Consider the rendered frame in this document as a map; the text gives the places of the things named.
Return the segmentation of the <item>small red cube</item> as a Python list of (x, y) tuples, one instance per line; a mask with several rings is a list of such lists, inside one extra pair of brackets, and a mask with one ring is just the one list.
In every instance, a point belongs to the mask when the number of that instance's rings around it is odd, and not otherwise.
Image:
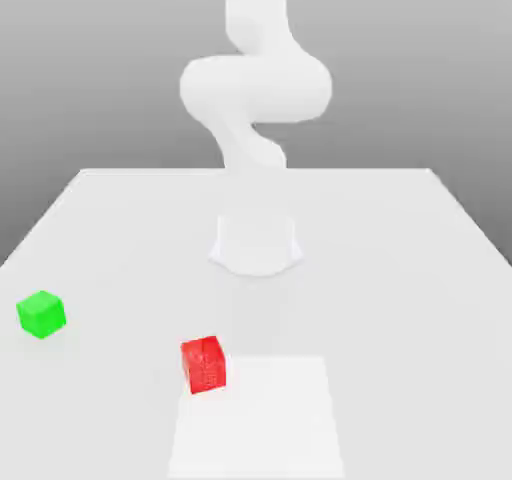
[(226, 359), (216, 336), (184, 342), (180, 351), (185, 378), (192, 394), (226, 385)]

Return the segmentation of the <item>small green cube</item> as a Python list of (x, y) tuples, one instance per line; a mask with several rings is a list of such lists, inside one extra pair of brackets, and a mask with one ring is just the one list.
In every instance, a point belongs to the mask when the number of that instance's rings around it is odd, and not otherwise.
[(62, 300), (44, 290), (18, 302), (16, 309), (21, 327), (39, 339), (52, 335), (67, 323)]

